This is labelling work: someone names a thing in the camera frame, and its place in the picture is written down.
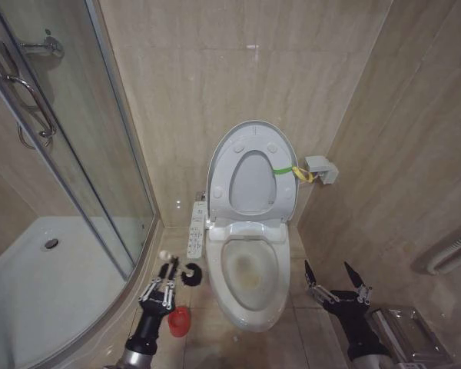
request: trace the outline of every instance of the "shower drain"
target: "shower drain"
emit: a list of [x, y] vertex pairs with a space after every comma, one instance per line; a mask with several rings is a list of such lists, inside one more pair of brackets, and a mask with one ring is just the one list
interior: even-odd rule
[[52, 248], [58, 246], [59, 243], [60, 241], [57, 238], [52, 238], [45, 243], [45, 248], [46, 250], [51, 250]]

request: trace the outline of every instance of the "green strap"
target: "green strap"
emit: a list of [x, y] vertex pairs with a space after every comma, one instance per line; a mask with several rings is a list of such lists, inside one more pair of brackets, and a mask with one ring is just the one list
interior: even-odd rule
[[292, 171], [292, 167], [274, 169], [274, 175], [284, 175], [285, 173], [288, 173], [289, 171]]

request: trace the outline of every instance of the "tiled floor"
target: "tiled floor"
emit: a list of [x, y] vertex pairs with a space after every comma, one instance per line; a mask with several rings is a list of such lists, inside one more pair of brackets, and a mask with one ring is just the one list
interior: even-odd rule
[[[187, 228], [166, 228], [160, 249], [168, 250], [186, 264]], [[153, 369], [347, 369], [337, 337], [326, 311], [305, 292], [305, 252], [296, 228], [290, 228], [290, 298], [275, 326], [264, 333], [241, 331], [224, 316], [214, 298], [204, 262], [200, 286], [177, 283], [177, 305], [191, 311], [191, 329], [186, 337], [175, 338], [162, 322], [158, 352]], [[158, 271], [158, 261], [154, 270]], [[90, 368], [113, 364], [133, 333], [141, 311], [127, 317], [126, 328], [113, 344], [100, 352]]]

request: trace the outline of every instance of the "shower frame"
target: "shower frame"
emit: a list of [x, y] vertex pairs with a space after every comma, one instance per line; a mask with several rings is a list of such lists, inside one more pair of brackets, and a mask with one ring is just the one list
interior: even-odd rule
[[[67, 196], [71, 199], [73, 205], [84, 219], [86, 225], [91, 229], [95, 237], [98, 239], [99, 244], [103, 247], [104, 252], [109, 257], [112, 264], [116, 267], [120, 275], [125, 280], [125, 286], [121, 290], [119, 295], [115, 298], [114, 301], [110, 303], [109, 306], [106, 307], [104, 313], [101, 316], [99, 316], [95, 321], [93, 321], [85, 331], [79, 334], [72, 342], [66, 344], [64, 347], [59, 348], [51, 356], [45, 358], [43, 361], [33, 365], [32, 367], [51, 367], [52, 365], [60, 363], [69, 355], [73, 354], [80, 346], [83, 345], [84, 342], [86, 342], [96, 331], [98, 331], [101, 328], [104, 321], [106, 321], [114, 315], [116, 310], [119, 308], [123, 300], [128, 295], [128, 291], [134, 285], [138, 275], [140, 274], [142, 265], [149, 251], [149, 245], [154, 237], [154, 233], [158, 225], [158, 222], [160, 221], [160, 212], [158, 210], [157, 203], [154, 200], [154, 192], [152, 190], [152, 186], [148, 177], [148, 171], [145, 165], [141, 145], [136, 134], [136, 129], [134, 126], [133, 118], [131, 116], [128, 100], [126, 98], [126, 94], [124, 93], [123, 84], [121, 82], [121, 76], [119, 74], [119, 70], [114, 58], [114, 53], [111, 48], [111, 43], [109, 41], [108, 32], [106, 29], [106, 25], [104, 23], [100, 5], [98, 3], [98, 0], [84, 0], [84, 2], [88, 10], [88, 15], [91, 19], [91, 23], [95, 32], [95, 37], [98, 40], [98, 45], [101, 50], [104, 66], [108, 73], [109, 82], [111, 84], [118, 105], [118, 110], [121, 113], [121, 124], [123, 124], [124, 131], [126, 132], [129, 146], [131, 148], [131, 155], [134, 159], [134, 163], [136, 164], [138, 174], [141, 178], [141, 182], [143, 183], [143, 188], [145, 194], [147, 195], [148, 203], [150, 204], [151, 210], [153, 212], [153, 218], [147, 232], [147, 237], [144, 240], [144, 245], [141, 250], [140, 256], [136, 261], [134, 261], [131, 258], [127, 248], [124, 246], [123, 242], [121, 242], [124, 246], [124, 251], [127, 253], [128, 258], [132, 262], [133, 267], [131, 269], [131, 273], [126, 274], [117, 262], [116, 258], [113, 256], [108, 246], [105, 244], [104, 240], [98, 233], [96, 227], [93, 225], [91, 219], [89, 219], [88, 215], [84, 211], [82, 203], [76, 198], [74, 192], [69, 187], [67, 181], [61, 176], [57, 165], [50, 158], [46, 150], [46, 147], [44, 147], [44, 142], [41, 141], [41, 137], [38, 135], [38, 132], [29, 124], [28, 119], [25, 118], [25, 113], [21, 110], [20, 103], [17, 101], [16, 96], [11, 91], [10, 86], [7, 85], [3, 81], [3, 78], [0, 77], [0, 97], [7, 105], [9, 111], [12, 113], [15, 120], [18, 122], [19, 126], [22, 128], [24, 132], [26, 132], [29, 140], [31, 140], [34, 143], [37, 152], [40, 154], [41, 158], [49, 167], [51, 173], [58, 180], [60, 186], [65, 190]], [[68, 144], [68, 147], [70, 148], [72, 156], [75, 157], [75, 160], [77, 162], [76, 164], [79, 165], [82, 174], [85, 176], [90, 185], [91, 190], [96, 194], [96, 198], [102, 206], [106, 219], [109, 220], [110, 226], [113, 228], [113, 230], [115, 231], [115, 233], [121, 241], [121, 236], [116, 231], [116, 226], [114, 222], [111, 220], [110, 214], [104, 208], [104, 205], [102, 204], [102, 199], [98, 196], [94, 186], [88, 179], [87, 172], [85, 171], [85, 169], [83, 169], [78, 156], [75, 154], [75, 151], [71, 143], [68, 141], [68, 136], [63, 132], [63, 128], [58, 123], [58, 119], [55, 116], [53, 108], [50, 106], [48, 100], [45, 98], [41, 86], [38, 82], [38, 79], [34, 76], [34, 73], [32, 72], [32, 65], [25, 57], [24, 51], [22, 51], [19, 47], [20, 44], [18, 40], [15, 39], [12, 33], [12, 29], [8, 25], [8, 22], [1, 11], [0, 39], [5, 43], [8, 50], [10, 51], [14, 62], [17, 64], [19, 70], [21, 71], [23, 79], [37, 92], [38, 102], [42, 105], [43, 109], [48, 115], [45, 118], [47, 120], [50, 119], [51, 121], [53, 121], [55, 127], [62, 134], [63, 138]]]

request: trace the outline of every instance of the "shower enclosure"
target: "shower enclosure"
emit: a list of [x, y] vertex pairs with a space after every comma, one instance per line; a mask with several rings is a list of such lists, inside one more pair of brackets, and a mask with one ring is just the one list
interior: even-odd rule
[[98, 3], [0, 0], [0, 368], [48, 366], [108, 311], [151, 199]]

